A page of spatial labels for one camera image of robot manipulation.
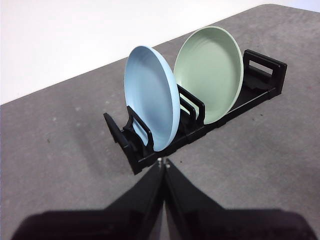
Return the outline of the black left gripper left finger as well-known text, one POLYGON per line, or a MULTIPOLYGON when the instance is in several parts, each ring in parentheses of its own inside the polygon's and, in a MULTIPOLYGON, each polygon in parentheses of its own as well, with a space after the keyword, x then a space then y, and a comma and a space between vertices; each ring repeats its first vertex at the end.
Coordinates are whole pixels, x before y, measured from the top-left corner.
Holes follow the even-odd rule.
POLYGON ((46 211, 21 222, 14 240, 143 240, 162 208, 165 159, 104 209, 46 211))

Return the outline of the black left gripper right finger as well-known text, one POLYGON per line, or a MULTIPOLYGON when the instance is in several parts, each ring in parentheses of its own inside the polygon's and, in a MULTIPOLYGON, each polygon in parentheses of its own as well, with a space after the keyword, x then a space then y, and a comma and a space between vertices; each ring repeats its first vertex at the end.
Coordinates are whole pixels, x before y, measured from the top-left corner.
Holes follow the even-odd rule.
POLYGON ((165 160, 166 203, 183 239, 315 240, 303 216, 281 209, 226 209, 165 160))

